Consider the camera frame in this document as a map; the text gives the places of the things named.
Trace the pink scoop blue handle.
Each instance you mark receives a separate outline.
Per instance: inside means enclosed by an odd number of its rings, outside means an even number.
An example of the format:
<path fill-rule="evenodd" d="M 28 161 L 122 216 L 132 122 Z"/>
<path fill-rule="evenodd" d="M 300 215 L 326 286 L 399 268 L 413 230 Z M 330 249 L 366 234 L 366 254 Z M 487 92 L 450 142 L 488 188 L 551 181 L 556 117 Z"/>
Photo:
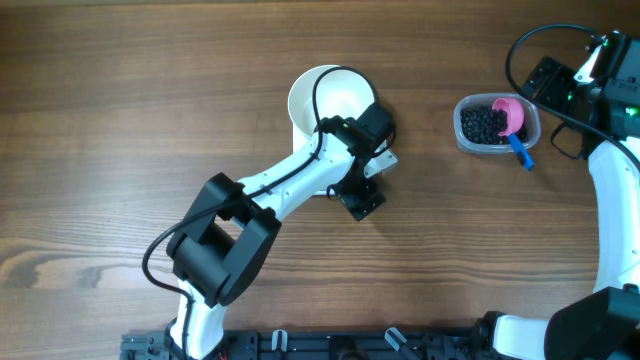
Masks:
<path fill-rule="evenodd" d="M 524 124 L 524 109 L 521 103 L 515 98 L 498 98 L 492 104 L 492 109 L 502 111 L 506 114 L 506 128 L 498 133 L 499 136 L 506 137 L 515 153 L 520 165 L 526 171 L 532 171 L 535 162 L 527 152 L 521 140 L 517 137 L 517 132 Z"/>

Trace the white bowl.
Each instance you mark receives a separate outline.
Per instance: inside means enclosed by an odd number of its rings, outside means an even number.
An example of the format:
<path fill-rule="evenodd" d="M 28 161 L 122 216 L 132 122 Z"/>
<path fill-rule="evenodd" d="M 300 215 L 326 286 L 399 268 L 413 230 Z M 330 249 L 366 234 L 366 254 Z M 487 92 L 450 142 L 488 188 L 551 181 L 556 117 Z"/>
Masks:
<path fill-rule="evenodd" d="M 334 65 L 321 65 L 307 70 L 293 83 L 287 100 L 292 122 L 307 136 L 312 136 L 315 116 L 312 90 L 317 78 Z M 374 102 L 374 92 L 363 76 L 348 70 L 332 71 L 325 75 L 316 90 L 320 118 L 340 116 L 358 118 Z"/>

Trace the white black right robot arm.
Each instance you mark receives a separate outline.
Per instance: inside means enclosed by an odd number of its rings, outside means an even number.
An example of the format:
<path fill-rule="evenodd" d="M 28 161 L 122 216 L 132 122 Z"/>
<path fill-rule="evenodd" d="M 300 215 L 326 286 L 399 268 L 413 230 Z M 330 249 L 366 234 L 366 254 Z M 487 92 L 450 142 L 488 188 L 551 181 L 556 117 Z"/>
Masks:
<path fill-rule="evenodd" d="M 636 359 L 639 356 L 639 40 L 587 33 L 578 71 L 545 57 L 513 89 L 579 132 L 598 206 L 599 262 L 591 295 L 548 320 L 489 312 L 476 326 L 476 357 Z"/>

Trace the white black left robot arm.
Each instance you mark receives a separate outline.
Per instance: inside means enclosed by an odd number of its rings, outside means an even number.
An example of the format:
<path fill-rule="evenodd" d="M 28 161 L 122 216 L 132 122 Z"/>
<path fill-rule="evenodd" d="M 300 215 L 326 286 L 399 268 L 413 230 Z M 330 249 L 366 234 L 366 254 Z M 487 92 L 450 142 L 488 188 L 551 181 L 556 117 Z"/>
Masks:
<path fill-rule="evenodd" d="M 265 172 L 240 181 L 219 173 L 205 183 L 166 248 L 181 295 L 170 329 L 180 358 L 216 349 L 227 306 L 256 278 L 283 220 L 316 192 L 336 196 L 356 220 L 384 202 L 365 166 L 396 135 L 387 115 L 324 118 L 307 149 Z"/>

